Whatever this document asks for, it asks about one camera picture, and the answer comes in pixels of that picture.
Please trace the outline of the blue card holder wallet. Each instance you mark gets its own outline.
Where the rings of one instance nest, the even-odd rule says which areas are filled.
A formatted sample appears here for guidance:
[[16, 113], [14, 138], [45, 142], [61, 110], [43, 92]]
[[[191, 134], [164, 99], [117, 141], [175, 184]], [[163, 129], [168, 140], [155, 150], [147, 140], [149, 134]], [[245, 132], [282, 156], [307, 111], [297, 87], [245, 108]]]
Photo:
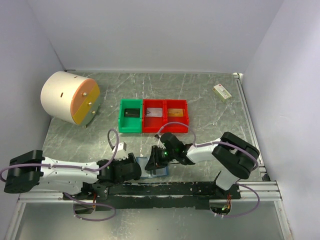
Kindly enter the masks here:
[[152, 178], [158, 178], [158, 177], [165, 177], [169, 174], [169, 167], [168, 166], [166, 166], [165, 168], [157, 169], [155, 171], [145, 170], [145, 167], [148, 163], [147, 157], [137, 157], [136, 161], [141, 168], [141, 177], [140, 177], [141, 179], [152, 179]]

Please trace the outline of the red plastic bin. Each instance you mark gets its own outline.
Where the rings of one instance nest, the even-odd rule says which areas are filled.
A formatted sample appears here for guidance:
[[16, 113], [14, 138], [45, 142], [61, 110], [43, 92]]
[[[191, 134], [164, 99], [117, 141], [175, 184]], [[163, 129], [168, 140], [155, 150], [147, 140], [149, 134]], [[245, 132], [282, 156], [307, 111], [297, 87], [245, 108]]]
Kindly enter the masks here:
[[188, 104], [185, 99], [167, 99], [167, 115], [168, 109], [184, 109], [183, 117], [167, 117], [167, 122], [171, 123], [164, 127], [163, 132], [171, 133], [187, 133], [189, 131], [189, 114], [188, 114]]
[[[146, 108], [162, 108], [162, 117], [146, 117]], [[167, 103], [164, 99], [144, 99], [142, 109], [142, 132], [157, 133], [168, 122]]]

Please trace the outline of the green plastic bin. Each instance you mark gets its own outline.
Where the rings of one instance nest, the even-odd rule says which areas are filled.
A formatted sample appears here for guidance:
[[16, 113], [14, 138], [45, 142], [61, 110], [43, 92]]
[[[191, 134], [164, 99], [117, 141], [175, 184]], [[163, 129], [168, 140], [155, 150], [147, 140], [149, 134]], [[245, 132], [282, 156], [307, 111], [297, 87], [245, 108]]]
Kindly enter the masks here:
[[122, 99], [119, 105], [118, 130], [120, 133], [142, 133], [142, 99]]

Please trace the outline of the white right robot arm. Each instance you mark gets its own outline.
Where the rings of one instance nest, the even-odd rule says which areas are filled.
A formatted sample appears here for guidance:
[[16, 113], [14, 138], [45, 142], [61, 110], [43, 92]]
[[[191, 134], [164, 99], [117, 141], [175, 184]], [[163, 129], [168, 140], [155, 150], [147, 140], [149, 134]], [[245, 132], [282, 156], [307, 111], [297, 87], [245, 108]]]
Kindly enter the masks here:
[[217, 175], [212, 186], [212, 193], [218, 199], [228, 195], [237, 181], [247, 180], [259, 165], [260, 151], [231, 132], [225, 132], [217, 140], [198, 145], [183, 143], [171, 132], [161, 135], [159, 141], [162, 147], [151, 147], [145, 171], [163, 169], [173, 160], [184, 166], [217, 160], [225, 168]]

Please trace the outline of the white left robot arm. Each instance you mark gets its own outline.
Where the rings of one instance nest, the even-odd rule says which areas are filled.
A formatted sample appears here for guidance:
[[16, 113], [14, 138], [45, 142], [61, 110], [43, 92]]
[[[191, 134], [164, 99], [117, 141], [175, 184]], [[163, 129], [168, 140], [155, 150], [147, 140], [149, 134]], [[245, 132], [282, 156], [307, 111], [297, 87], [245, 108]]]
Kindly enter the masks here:
[[4, 192], [21, 194], [33, 190], [58, 191], [89, 199], [103, 195], [107, 188], [142, 174], [135, 156], [123, 160], [103, 159], [97, 162], [69, 162], [44, 157], [41, 150], [32, 150], [10, 160]]

